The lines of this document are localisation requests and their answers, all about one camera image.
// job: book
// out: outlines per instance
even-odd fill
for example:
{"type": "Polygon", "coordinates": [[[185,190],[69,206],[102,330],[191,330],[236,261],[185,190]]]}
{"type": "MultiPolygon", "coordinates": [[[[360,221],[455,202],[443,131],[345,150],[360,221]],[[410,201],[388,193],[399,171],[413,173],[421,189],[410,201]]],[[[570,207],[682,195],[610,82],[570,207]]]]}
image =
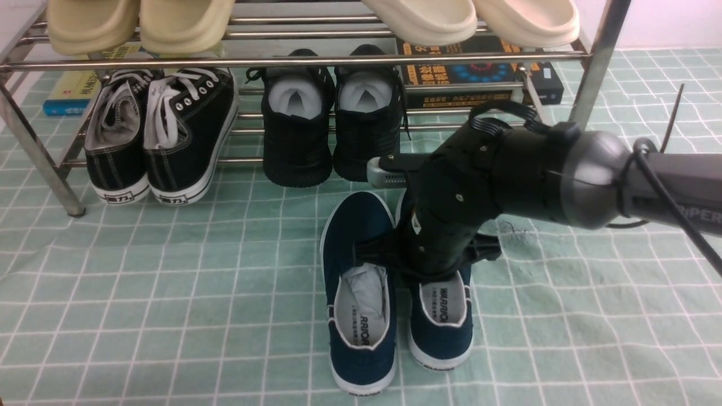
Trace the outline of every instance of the book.
{"type": "MultiPolygon", "coordinates": [[[[106,59],[123,59],[140,50],[140,46],[119,46],[103,55],[106,59]]],[[[81,116],[99,91],[100,80],[95,71],[64,72],[43,103],[43,112],[47,116],[81,116]]]]}
{"type": "MultiPolygon", "coordinates": [[[[413,46],[396,40],[401,55],[453,55],[460,53],[519,53],[521,49],[494,36],[476,36],[462,43],[449,46],[413,46]]],[[[512,90],[475,90],[477,83],[513,82],[518,64],[420,64],[401,67],[404,85],[413,89],[408,93],[408,108],[457,108],[471,107],[488,100],[510,100],[512,90]],[[453,90],[442,90],[443,85],[470,85],[453,90]]],[[[549,62],[530,66],[531,82],[542,105],[562,102],[564,86],[549,62]]],[[[531,98],[524,90],[523,102],[531,105],[531,98]]]]}

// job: black cable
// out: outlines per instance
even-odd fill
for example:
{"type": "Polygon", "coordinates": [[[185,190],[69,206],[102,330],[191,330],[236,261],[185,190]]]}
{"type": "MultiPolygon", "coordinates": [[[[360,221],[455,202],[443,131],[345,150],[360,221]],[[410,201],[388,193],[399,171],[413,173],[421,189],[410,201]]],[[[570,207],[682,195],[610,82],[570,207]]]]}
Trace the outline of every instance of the black cable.
{"type": "Polygon", "coordinates": [[[662,201],[662,203],[664,203],[669,213],[674,216],[674,219],[677,221],[677,224],[679,224],[679,227],[684,231],[685,234],[687,234],[687,237],[692,240],[697,249],[702,252],[702,255],[712,265],[712,268],[714,268],[714,270],[717,271],[720,276],[722,276],[722,258],[720,258],[719,254],[717,254],[715,249],[712,248],[712,246],[707,242],[707,240],[702,237],[702,234],[692,224],[692,222],[690,222],[690,219],[688,219],[679,210],[679,206],[677,206],[677,203],[674,202],[674,199],[669,194],[667,189],[664,188],[664,185],[659,180],[659,177],[657,177],[654,171],[647,164],[647,155],[645,153],[645,150],[641,148],[635,149],[634,158],[637,166],[642,171],[644,177],[647,179],[647,182],[649,182],[649,185],[652,186],[652,189],[654,189],[655,193],[657,193],[657,196],[662,201]]]}
{"type": "MultiPolygon", "coordinates": [[[[664,154],[667,149],[667,144],[672,136],[672,130],[674,129],[674,120],[677,118],[677,111],[679,110],[679,102],[682,101],[682,92],[684,92],[684,83],[679,86],[677,91],[677,99],[674,101],[674,107],[672,108],[672,114],[669,116],[669,123],[667,124],[667,131],[664,133],[664,139],[662,140],[662,146],[659,148],[659,152],[664,154]]],[[[647,220],[639,220],[633,223],[609,223],[605,227],[614,230],[629,230],[630,228],[642,227],[647,225],[647,220]]]]}

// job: metal shoe rack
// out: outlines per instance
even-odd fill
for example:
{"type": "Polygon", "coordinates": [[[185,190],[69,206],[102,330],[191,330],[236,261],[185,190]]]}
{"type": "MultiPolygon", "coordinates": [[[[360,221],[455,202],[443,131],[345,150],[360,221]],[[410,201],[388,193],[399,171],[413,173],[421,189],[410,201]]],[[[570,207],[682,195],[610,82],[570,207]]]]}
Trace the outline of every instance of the metal shoe rack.
{"type": "MultiPolygon", "coordinates": [[[[584,68],[579,91],[576,95],[570,120],[585,126],[591,115],[594,102],[601,88],[602,79],[606,73],[612,57],[614,46],[622,29],[627,10],[632,0],[607,0],[602,14],[596,37],[591,48],[587,49],[582,41],[572,44],[572,51],[534,51],[523,50],[522,53],[467,53],[452,56],[340,56],[340,57],[279,57],[272,59],[156,59],[156,60],[103,60],[102,54],[91,55],[86,61],[26,61],[28,53],[35,44],[48,43],[46,29],[48,23],[44,21],[44,12],[40,10],[34,19],[25,25],[22,32],[17,34],[16,42],[0,53],[0,117],[5,121],[10,131],[15,135],[19,144],[27,153],[32,163],[50,186],[53,194],[64,206],[69,215],[81,217],[85,207],[78,196],[68,185],[66,178],[72,168],[81,168],[86,165],[84,160],[77,159],[82,151],[85,129],[93,100],[89,104],[80,121],[77,136],[63,151],[59,161],[55,161],[45,149],[37,133],[30,125],[23,112],[15,102],[12,91],[8,89],[8,80],[13,72],[32,71],[76,71],[96,70],[100,77],[111,69],[153,69],[153,68],[187,68],[218,66],[227,68],[248,68],[257,66],[340,66],[340,65],[407,65],[407,64],[478,64],[478,63],[517,63],[524,67],[535,61],[580,61],[584,68]]],[[[305,39],[331,39],[331,38],[393,38],[393,33],[386,28],[369,28],[365,30],[349,29],[347,25],[379,24],[380,20],[374,15],[332,16],[332,17],[233,17],[225,40],[305,40],[305,39]],[[243,27],[250,25],[284,25],[297,29],[278,31],[243,31],[243,27]],[[337,25],[337,29],[327,30],[318,28],[320,25],[337,25]]],[[[477,35],[494,35],[485,26],[480,25],[477,35]]],[[[512,98],[521,101],[523,90],[526,89],[539,112],[539,118],[544,120],[541,103],[536,90],[531,84],[527,69],[519,69],[519,75],[514,82],[478,84],[478,90],[509,90],[512,89],[512,98]]],[[[453,85],[437,86],[437,90],[454,90],[453,85]]],[[[408,92],[419,91],[416,87],[408,87],[408,92]]],[[[258,93],[258,90],[241,90],[241,95],[258,93]]],[[[410,110],[410,116],[422,115],[462,115],[468,109],[418,109],[410,110]]],[[[262,136],[261,128],[243,128],[243,121],[261,118],[260,113],[241,112],[238,115],[239,124],[232,131],[235,136],[262,136]]],[[[454,130],[458,124],[423,124],[410,126],[411,131],[444,131],[454,130]]],[[[263,160],[261,157],[221,157],[220,165],[256,164],[263,160]]]]}

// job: navy blue canvas shoe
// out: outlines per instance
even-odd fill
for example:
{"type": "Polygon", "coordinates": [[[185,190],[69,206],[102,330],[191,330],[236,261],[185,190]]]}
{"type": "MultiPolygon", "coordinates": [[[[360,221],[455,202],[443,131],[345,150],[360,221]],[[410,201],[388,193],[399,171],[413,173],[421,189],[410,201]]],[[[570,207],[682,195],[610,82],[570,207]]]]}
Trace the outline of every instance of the navy blue canvas shoe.
{"type": "Polygon", "coordinates": [[[321,234],[331,372],[356,396],[386,388],[396,375],[396,295],[386,269],[353,265],[353,246],[393,229],[386,203],[361,191],[344,199],[321,234]]]}
{"type": "MultiPolygon", "coordinates": [[[[404,192],[396,208],[396,221],[412,209],[404,192]]],[[[434,371],[449,371],[471,355],[474,325],[471,320],[471,267],[458,270],[440,282],[419,282],[404,277],[411,291],[409,350],[416,361],[434,371]]]]}

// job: cream slipper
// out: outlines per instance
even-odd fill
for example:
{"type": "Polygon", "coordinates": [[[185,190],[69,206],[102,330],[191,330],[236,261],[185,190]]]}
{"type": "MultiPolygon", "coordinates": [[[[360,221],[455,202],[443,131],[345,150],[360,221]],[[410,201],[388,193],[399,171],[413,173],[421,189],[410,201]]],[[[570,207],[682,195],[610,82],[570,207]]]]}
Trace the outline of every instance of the cream slipper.
{"type": "Polygon", "coordinates": [[[420,46],[460,43],[477,31],[471,0],[361,0],[397,37],[420,46]]]}
{"type": "Polygon", "coordinates": [[[235,0],[142,0],[140,35],[155,53],[197,53],[221,41],[235,0]]]}
{"type": "Polygon", "coordinates": [[[49,0],[50,43],[62,55],[123,45],[138,25],[140,0],[49,0]]]}
{"type": "Polygon", "coordinates": [[[479,18],[514,45],[552,48],[579,37],[574,0],[474,0],[479,18]]]}

